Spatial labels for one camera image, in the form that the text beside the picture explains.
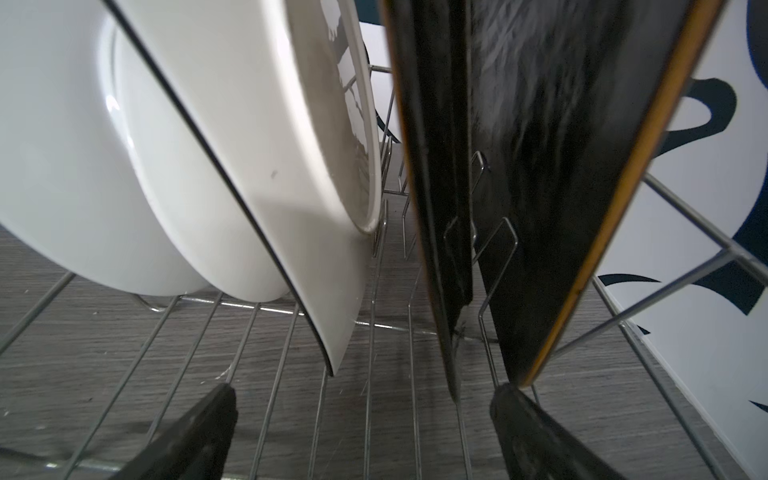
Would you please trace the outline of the white square plate black rim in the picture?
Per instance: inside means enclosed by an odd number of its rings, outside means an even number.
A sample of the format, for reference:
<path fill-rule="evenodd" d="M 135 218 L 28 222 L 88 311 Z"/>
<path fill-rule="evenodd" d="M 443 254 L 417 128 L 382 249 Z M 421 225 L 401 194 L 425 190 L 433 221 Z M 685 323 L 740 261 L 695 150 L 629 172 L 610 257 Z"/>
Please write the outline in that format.
<path fill-rule="evenodd" d="M 303 310 L 330 375 L 382 210 L 369 61 L 351 1 L 109 1 Z"/>

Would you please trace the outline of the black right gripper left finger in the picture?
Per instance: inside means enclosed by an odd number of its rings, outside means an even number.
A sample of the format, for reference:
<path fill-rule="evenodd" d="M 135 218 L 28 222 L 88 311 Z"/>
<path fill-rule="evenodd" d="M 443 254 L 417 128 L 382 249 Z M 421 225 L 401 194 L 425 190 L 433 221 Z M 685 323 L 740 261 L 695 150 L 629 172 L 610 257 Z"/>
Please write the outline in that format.
<path fill-rule="evenodd" d="M 114 479 L 221 479 L 238 420 L 236 391 L 217 385 Z"/>

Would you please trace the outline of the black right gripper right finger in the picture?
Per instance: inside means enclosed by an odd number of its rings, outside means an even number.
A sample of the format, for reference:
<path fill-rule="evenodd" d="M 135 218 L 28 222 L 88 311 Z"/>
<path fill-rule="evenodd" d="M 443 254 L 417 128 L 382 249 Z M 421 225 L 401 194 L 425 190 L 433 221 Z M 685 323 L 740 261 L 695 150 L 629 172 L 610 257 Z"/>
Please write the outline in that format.
<path fill-rule="evenodd" d="M 520 389 L 496 388 L 490 416 L 511 479 L 621 479 Z"/>

